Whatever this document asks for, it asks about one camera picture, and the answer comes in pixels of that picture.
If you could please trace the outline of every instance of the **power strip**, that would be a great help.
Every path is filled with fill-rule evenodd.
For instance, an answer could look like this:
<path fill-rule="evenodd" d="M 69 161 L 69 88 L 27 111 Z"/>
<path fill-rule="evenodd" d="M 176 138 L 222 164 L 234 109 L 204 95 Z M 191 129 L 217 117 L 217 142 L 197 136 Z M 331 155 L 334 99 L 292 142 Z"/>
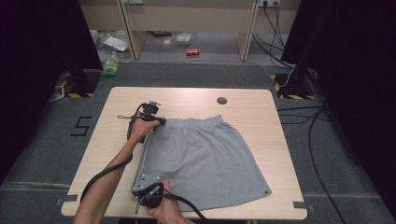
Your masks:
<path fill-rule="evenodd" d="M 267 7 L 276 7 L 280 5 L 280 0 L 260 0 L 259 6 L 264 7 L 264 1 L 267 1 Z"/>

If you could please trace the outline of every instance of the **yellow black tape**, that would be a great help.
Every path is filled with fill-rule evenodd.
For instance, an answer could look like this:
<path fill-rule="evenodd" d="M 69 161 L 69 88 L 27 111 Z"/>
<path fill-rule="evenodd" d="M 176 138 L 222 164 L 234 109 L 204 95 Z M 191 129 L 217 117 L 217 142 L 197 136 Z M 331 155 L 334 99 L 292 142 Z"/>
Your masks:
<path fill-rule="evenodd" d="M 62 82 L 61 86 L 65 87 L 67 85 L 67 82 L 69 80 L 70 74 L 67 75 L 67 77 L 64 79 Z M 66 97 L 71 97 L 71 98 L 86 98 L 86 97 L 93 97 L 93 92 L 65 92 L 64 96 Z"/>
<path fill-rule="evenodd" d="M 283 99 L 292 99 L 292 100 L 315 100 L 315 96 L 312 95 L 311 90 L 308 89 L 308 86 L 300 88 L 299 90 L 290 89 L 288 87 L 279 87 L 275 83 L 275 91 L 276 95 L 279 98 Z"/>

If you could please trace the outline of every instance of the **black cable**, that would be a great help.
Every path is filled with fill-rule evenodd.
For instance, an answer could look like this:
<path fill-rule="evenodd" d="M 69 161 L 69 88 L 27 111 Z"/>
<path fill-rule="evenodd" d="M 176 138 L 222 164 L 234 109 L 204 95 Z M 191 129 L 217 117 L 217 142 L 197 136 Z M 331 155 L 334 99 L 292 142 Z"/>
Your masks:
<path fill-rule="evenodd" d="M 101 173 L 95 175 L 95 176 L 90 180 L 90 182 L 88 182 L 88 184 L 85 186 L 85 189 L 82 191 L 81 199 L 80 199 L 79 201 L 82 202 L 82 200 L 84 199 L 84 197 L 85 197 L 85 195 L 87 194 L 88 190 L 91 188 L 91 186 L 92 186 L 99 178 L 101 178 L 102 176 L 104 176 L 104 175 L 106 175 L 106 174 L 108 174 L 108 173 L 110 173 L 110 172 L 112 172 L 112 171 L 114 171 L 114 170 L 117 170 L 117 169 L 121 168 L 122 166 L 125 166 L 126 164 L 128 164 L 129 162 L 131 162 L 132 158 L 133 158 L 133 155 L 131 155 L 131 157 L 129 157 L 128 160 L 123 161 L 122 163 L 119 163 L 119 164 L 117 164 L 117 165 L 108 167 L 108 168 L 106 168 L 105 170 L 103 170 Z"/>
<path fill-rule="evenodd" d="M 287 111 L 287 110 L 320 108 L 320 107 L 323 107 L 323 105 L 311 105 L 311 106 L 301 106 L 301 107 L 283 108 L 283 109 L 278 109 L 277 112 L 280 112 L 280 111 Z"/>
<path fill-rule="evenodd" d="M 312 161 L 312 165 L 314 166 L 314 170 L 315 170 L 315 174 L 317 175 L 318 181 L 320 183 L 320 185 L 323 187 L 327 197 L 330 199 L 330 201 L 332 202 L 332 206 L 334 207 L 335 211 L 337 212 L 338 216 L 340 217 L 341 221 L 346 224 L 346 221 L 344 220 L 340 210 L 338 209 L 337 205 L 335 204 L 335 201 L 332 199 L 332 196 L 330 196 L 329 191 L 327 190 L 326 186 L 324 185 L 319 173 L 318 173 L 318 167 L 317 164 L 315 163 L 315 159 L 314 159 L 314 155 L 313 155 L 313 149 L 312 149 L 312 141 L 311 141 L 311 133 L 312 133 L 312 126 L 315 123 L 315 120 L 318 118 L 318 115 L 322 112 L 322 110 L 324 109 L 324 106 L 315 114 L 311 125 L 309 126 L 309 131 L 308 131 L 308 145 L 309 145 L 309 153 L 311 155 L 311 161 Z"/>
<path fill-rule="evenodd" d="M 284 116 L 284 117 L 298 117 L 298 118 L 312 118 L 312 116 L 303 116 L 303 115 L 279 115 L 279 116 Z M 320 119 L 323 121 L 332 121 L 331 119 Z"/>
<path fill-rule="evenodd" d="M 283 41 L 282 41 L 281 37 L 277 34 L 276 28 L 272 24 L 271 19 L 267 14 L 266 7 L 264 8 L 264 13 L 265 13 L 265 16 L 267 17 L 268 21 L 270 22 L 271 27 L 273 28 L 275 39 L 277 40 L 277 42 L 279 42 L 279 44 L 281 44 L 283 47 L 285 47 L 285 45 L 283 45 Z"/>
<path fill-rule="evenodd" d="M 273 48 L 273 46 L 274 46 L 274 39 L 275 39 L 275 34 L 273 35 L 273 40 L 272 40 L 272 42 L 271 42 L 270 55 L 273 55 L 273 53 L 272 53 L 272 48 Z M 271 60 L 271 63 L 272 63 L 275 67 L 278 67 L 276 64 L 274 64 L 274 61 L 272 60 L 272 57 L 270 57 L 270 60 Z"/>
<path fill-rule="evenodd" d="M 107 45 L 104 45 L 104 46 L 100 47 L 99 49 L 104 49 L 105 47 L 107 47 Z"/>
<path fill-rule="evenodd" d="M 190 208 L 192 208 L 192 210 L 198 215 L 198 217 L 206 224 L 210 224 L 209 220 L 207 220 L 206 217 L 204 217 L 204 215 L 202 215 L 202 213 L 198 210 L 197 207 L 195 207 L 195 205 L 193 203 L 191 203 L 190 201 L 188 201 L 185 198 L 182 198 L 180 196 L 177 196 L 171 192 L 169 192 L 168 190 L 166 190 L 168 193 L 164 194 L 164 195 L 151 195 L 149 197 L 151 198 L 165 198 L 165 199 L 170 199 L 170 200 L 177 200 L 180 201 L 186 205 L 188 205 Z"/>
<path fill-rule="evenodd" d="M 267 42 L 265 42 L 264 40 L 262 40 L 261 38 L 260 38 L 260 36 L 259 35 L 257 35 L 256 34 L 256 36 L 257 36 L 257 38 L 259 38 L 259 40 L 264 44 L 264 45 L 268 45 L 268 46 L 272 46 L 271 44 L 268 44 Z M 281 49 L 281 48 L 278 48 L 278 47 L 276 47 L 276 46 L 272 46 L 274 49 L 279 49 L 279 50 L 284 50 L 284 49 Z"/>
<path fill-rule="evenodd" d="M 101 89 L 107 84 L 107 78 L 106 78 L 106 77 L 100 76 L 100 77 L 99 77 L 99 82 L 100 82 L 101 80 L 104 80 L 105 83 L 103 83 L 103 84 L 101 84 L 101 85 L 99 85 L 99 83 L 97 84 L 96 88 L 99 89 L 99 90 L 101 90 Z"/>
<path fill-rule="evenodd" d="M 279 3 L 278 2 L 274 2 L 275 5 L 275 14 L 276 14 L 276 30 L 279 32 L 279 37 L 280 37 L 280 41 L 282 42 L 282 46 L 283 48 L 285 48 L 285 43 L 283 42 L 282 39 L 282 34 L 280 33 L 280 26 L 279 26 Z"/>
<path fill-rule="evenodd" d="M 287 68 L 292 69 L 292 67 L 291 67 L 290 65 L 288 65 L 288 64 L 286 64 L 286 63 L 280 61 L 280 60 L 279 60 L 277 57 L 275 57 L 271 52 L 269 52 L 267 49 L 265 49 L 265 48 L 259 43 L 259 41 L 256 39 L 256 36 L 253 36 L 253 39 L 254 39 L 254 40 L 256 41 L 256 43 L 259 45 L 260 49 L 261 49 L 262 51 L 266 52 L 267 54 L 269 54 L 271 58 L 274 58 L 277 62 L 279 62 L 279 63 L 285 65 Z"/>
<path fill-rule="evenodd" d="M 295 122 L 295 123 L 281 123 L 281 124 L 304 124 L 304 123 L 307 123 L 310 119 L 312 119 L 314 116 L 316 115 L 316 113 L 315 114 L 313 114 L 312 116 L 310 116 L 310 117 L 307 117 L 307 119 L 306 120 L 304 120 L 304 121 L 302 121 L 302 122 Z"/>

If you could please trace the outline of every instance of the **power cable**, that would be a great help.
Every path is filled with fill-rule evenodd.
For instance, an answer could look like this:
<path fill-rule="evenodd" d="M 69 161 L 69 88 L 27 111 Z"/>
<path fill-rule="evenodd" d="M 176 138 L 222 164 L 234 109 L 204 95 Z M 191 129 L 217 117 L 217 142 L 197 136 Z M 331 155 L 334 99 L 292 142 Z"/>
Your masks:
<path fill-rule="evenodd" d="M 187 199 L 177 196 L 171 192 L 169 192 L 168 190 L 165 189 L 165 191 L 167 192 L 167 194 L 163 194 L 163 195 L 146 195 L 145 197 L 150 197 L 150 198 L 165 198 L 165 199 L 169 199 L 169 200 L 176 200 L 176 201 L 180 201 L 186 205 L 188 205 L 197 215 L 198 217 L 205 223 L 205 224 L 210 224 L 209 220 L 207 220 L 207 218 L 199 211 L 199 209 L 190 201 L 188 201 Z"/>
<path fill-rule="evenodd" d="M 277 29 L 278 29 L 278 27 L 279 27 L 279 12 L 278 12 L 278 10 L 277 10 L 277 6 L 276 6 L 276 8 L 275 8 L 275 12 L 276 12 L 276 27 L 275 27 L 275 29 L 274 29 L 274 26 L 272 25 L 272 23 L 271 23 L 271 21 L 270 21 L 268 15 L 265 13 L 265 14 L 267 15 L 268 21 L 271 23 L 271 26 L 272 26 L 272 28 L 274 29 L 274 35 L 273 35 L 273 39 L 272 39 L 271 47 L 270 47 L 270 54 L 272 54 L 272 48 L 274 47 L 274 40 L 276 39 L 276 36 L 278 37 L 276 40 L 279 42 L 279 44 L 281 44 L 281 45 L 283 46 L 283 48 L 285 48 L 285 44 L 283 43 L 282 35 L 281 35 L 281 33 L 280 33 L 280 28 L 279 28 L 279 35 L 277 34 Z M 272 60 L 272 57 L 270 58 L 270 60 L 271 60 L 271 63 L 272 63 L 274 66 L 276 66 L 276 65 L 274 64 L 273 60 Z"/>
<path fill-rule="evenodd" d="M 136 111 L 135 111 L 134 114 L 130 117 L 130 119 L 136 118 L 136 117 L 138 116 L 139 109 L 140 109 L 141 107 L 142 107 L 142 105 L 140 105 L 140 106 L 136 109 Z M 128 138 L 129 138 L 129 134 L 131 133 L 131 130 L 130 130 L 130 129 L 131 129 L 131 127 L 129 127 L 129 130 L 128 130 Z M 131 156 L 130 156 L 127 160 L 125 160 L 125 161 L 123 161 L 123 162 L 120 162 L 120 163 L 118 163 L 118 164 L 116 164 L 116 165 L 107 167 L 105 170 L 103 170 L 103 171 L 101 171 L 100 173 L 98 173 L 97 175 L 95 175 L 95 176 L 88 182 L 88 184 L 85 186 L 84 190 L 82 191 L 81 198 L 80 198 L 79 201 L 82 202 L 82 200 L 85 198 L 85 195 L 88 193 L 88 190 L 92 187 L 92 185 L 93 185 L 98 179 L 102 178 L 104 175 L 107 175 L 107 174 L 110 173 L 110 172 L 113 172 L 113 171 L 115 171 L 115 170 L 117 170 L 117 169 L 120 169 L 120 168 L 126 166 L 129 162 L 132 161 L 132 158 L 133 158 L 133 157 L 134 157 L 134 155 L 131 154 Z"/>
<path fill-rule="evenodd" d="M 272 42 L 271 42 L 270 55 L 273 55 L 273 53 L 272 53 L 272 48 L 273 48 L 273 46 L 274 46 L 274 37 L 275 37 L 275 35 L 273 36 L 273 40 L 272 40 Z M 272 63 L 275 67 L 278 67 L 276 64 L 274 64 L 274 61 L 272 60 L 273 58 L 275 58 L 275 56 L 274 56 L 274 57 L 270 57 L 271 63 Z"/>
<path fill-rule="evenodd" d="M 300 106 L 300 107 L 293 107 L 293 108 L 278 109 L 277 112 L 280 112 L 280 111 L 287 111 L 287 110 L 299 110 L 299 109 L 322 108 L 322 107 L 323 107 L 323 105 Z"/>
<path fill-rule="evenodd" d="M 269 46 L 269 47 L 272 46 L 274 49 L 279 49 L 279 50 L 282 50 L 282 51 L 284 50 L 284 49 L 278 48 L 277 46 L 273 46 L 273 45 L 271 45 L 271 44 L 268 44 L 267 42 L 265 42 L 264 40 L 262 40 L 258 34 L 256 34 L 256 37 L 259 38 L 259 40 L 260 40 L 264 45 L 267 45 L 267 46 Z"/>
<path fill-rule="evenodd" d="M 309 145 L 309 154 L 311 156 L 311 161 L 312 165 L 314 166 L 315 174 L 317 175 L 318 181 L 320 185 L 323 187 L 327 197 L 329 198 L 330 202 L 332 203 L 332 206 L 334 207 L 335 211 L 337 212 L 338 216 L 340 217 L 341 221 L 346 224 L 346 221 L 344 220 L 343 215 L 341 214 L 340 210 L 337 207 L 337 204 L 335 203 L 334 199 L 330 195 L 329 191 L 327 190 L 326 186 L 324 185 L 319 173 L 318 173 L 318 167 L 317 164 L 315 163 L 314 159 L 314 154 L 313 154 L 313 149 L 312 149 L 312 139 L 311 139 L 311 133 L 312 133 L 312 127 L 315 123 L 315 120 L 318 118 L 318 115 L 323 111 L 324 107 L 322 107 L 314 116 L 312 119 L 311 125 L 309 126 L 309 131 L 308 131 L 308 145 Z"/>
<path fill-rule="evenodd" d="M 306 116 L 306 120 L 302 122 L 293 122 L 293 123 L 281 123 L 281 124 L 304 124 L 307 123 L 310 119 L 312 119 L 317 113 L 313 114 L 312 116 Z M 295 117 L 305 117 L 305 116 L 298 116 L 298 115 L 289 115 L 289 116 L 295 116 Z"/>
<path fill-rule="evenodd" d="M 285 43 L 283 42 L 282 34 L 280 32 L 280 25 L 279 25 L 279 14 L 280 14 L 279 3 L 274 2 L 274 5 L 275 5 L 275 14 L 276 14 L 276 30 L 279 32 L 280 42 L 281 42 L 283 48 L 285 48 Z"/>
<path fill-rule="evenodd" d="M 285 45 L 283 44 L 283 40 L 282 40 L 281 36 L 279 36 L 279 35 L 277 34 L 277 30 L 276 30 L 276 28 L 274 27 L 274 25 L 272 24 L 272 21 L 271 21 L 270 17 L 269 17 L 268 14 L 267 14 L 266 8 L 267 8 L 267 6 L 264 5 L 265 17 L 266 17 L 266 18 L 268 19 L 268 21 L 270 22 L 270 25 L 271 25 L 271 27 L 272 27 L 272 29 L 273 29 L 273 31 L 274 31 L 274 38 L 279 42 L 279 44 L 281 44 L 283 47 L 285 47 Z"/>
<path fill-rule="evenodd" d="M 279 63 L 285 65 L 285 67 L 287 67 L 287 68 L 289 68 L 289 69 L 292 69 L 292 68 L 293 68 L 293 67 L 291 67 L 290 65 L 288 65 L 288 64 L 286 64 L 286 63 L 280 61 L 276 56 L 274 56 L 274 55 L 272 54 L 272 52 L 268 51 L 265 47 L 263 47 L 263 46 L 259 43 L 259 41 L 256 39 L 256 36 L 255 36 L 255 35 L 253 36 L 253 39 L 256 41 L 257 45 L 259 45 L 259 47 L 260 47 L 260 49 L 261 49 L 262 51 L 264 51 L 264 52 L 266 52 L 267 54 L 269 54 L 270 58 L 275 59 L 277 62 L 279 62 Z"/>
<path fill-rule="evenodd" d="M 279 115 L 280 117 L 297 117 L 297 118 L 306 118 L 306 119 L 308 119 L 308 118 L 312 118 L 312 116 L 304 116 L 304 115 L 291 115 L 291 114 L 288 114 L 288 115 Z M 319 120 L 323 120 L 323 121 L 331 121 L 331 119 L 319 119 Z"/>

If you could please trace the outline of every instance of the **gray cloth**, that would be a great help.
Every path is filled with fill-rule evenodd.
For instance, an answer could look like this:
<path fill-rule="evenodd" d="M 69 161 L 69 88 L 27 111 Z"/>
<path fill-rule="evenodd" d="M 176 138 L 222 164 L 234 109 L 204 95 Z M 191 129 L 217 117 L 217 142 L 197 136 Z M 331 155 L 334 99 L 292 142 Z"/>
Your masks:
<path fill-rule="evenodd" d="M 271 193 L 241 134 L 221 116 L 168 119 L 151 134 L 136 177 L 170 179 L 199 210 L 248 203 Z M 179 203 L 182 211 L 192 211 Z"/>

